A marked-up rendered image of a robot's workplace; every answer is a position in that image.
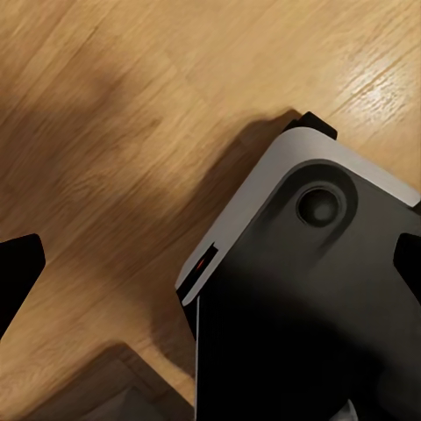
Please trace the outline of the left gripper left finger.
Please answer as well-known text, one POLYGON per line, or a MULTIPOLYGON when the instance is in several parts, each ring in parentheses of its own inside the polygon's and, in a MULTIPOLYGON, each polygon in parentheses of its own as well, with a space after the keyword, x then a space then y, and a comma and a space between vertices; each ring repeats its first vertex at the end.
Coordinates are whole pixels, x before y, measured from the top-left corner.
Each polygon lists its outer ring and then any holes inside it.
POLYGON ((0 243, 0 338, 46 265, 37 233, 0 243))

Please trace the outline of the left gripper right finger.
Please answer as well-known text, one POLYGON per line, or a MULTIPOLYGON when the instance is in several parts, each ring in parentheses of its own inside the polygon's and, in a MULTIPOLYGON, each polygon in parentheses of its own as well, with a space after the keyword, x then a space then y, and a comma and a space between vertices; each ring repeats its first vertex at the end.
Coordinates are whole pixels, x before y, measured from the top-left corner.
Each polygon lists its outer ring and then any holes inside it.
POLYGON ((400 233, 393 263, 398 274, 421 304, 421 237, 400 233))

